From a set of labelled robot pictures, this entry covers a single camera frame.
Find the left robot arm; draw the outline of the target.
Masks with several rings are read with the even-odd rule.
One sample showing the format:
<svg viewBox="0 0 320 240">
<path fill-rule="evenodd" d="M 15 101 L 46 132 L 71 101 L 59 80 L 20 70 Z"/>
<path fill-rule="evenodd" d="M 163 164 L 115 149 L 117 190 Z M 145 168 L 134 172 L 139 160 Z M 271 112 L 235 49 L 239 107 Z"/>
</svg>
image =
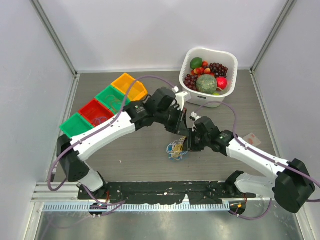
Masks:
<svg viewBox="0 0 320 240">
<path fill-rule="evenodd" d="M 113 118 L 85 133 L 71 138 L 63 134 L 57 140 L 57 158 L 66 180 L 81 183 L 93 198 L 102 199 L 107 192 L 104 179 L 86 161 L 113 141 L 153 123 L 163 125 L 167 132 L 187 136 L 185 103 L 190 99 L 186 91 L 175 93 L 162 87 L 146 101 L 130 102 Z"/>
</svg>

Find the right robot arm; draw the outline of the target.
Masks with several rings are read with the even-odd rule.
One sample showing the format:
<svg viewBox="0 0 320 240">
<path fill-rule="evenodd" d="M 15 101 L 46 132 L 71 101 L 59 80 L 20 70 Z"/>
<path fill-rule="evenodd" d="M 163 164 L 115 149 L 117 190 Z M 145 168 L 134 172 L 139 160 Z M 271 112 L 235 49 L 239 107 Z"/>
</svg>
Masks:
<svg viewBox="0 0 320 240">
<path fill-rule="evenodd" d="M 294 214 L 309 202 L 316 187 L 302 161 L 288 161 L 270 155 L 229 130 L 220 131 L 207 116 L 193 113 L 190 119 L 193 126 L 183 144 L 184 151 L 200 152 L 210 148 L 262 174 L 253 176 L 242 171 L 234 172 L 225 186 L 230 197 L 236 198 L 242 193 L 255 194 L 275 200 L 283 209 Z"/>
</svg>

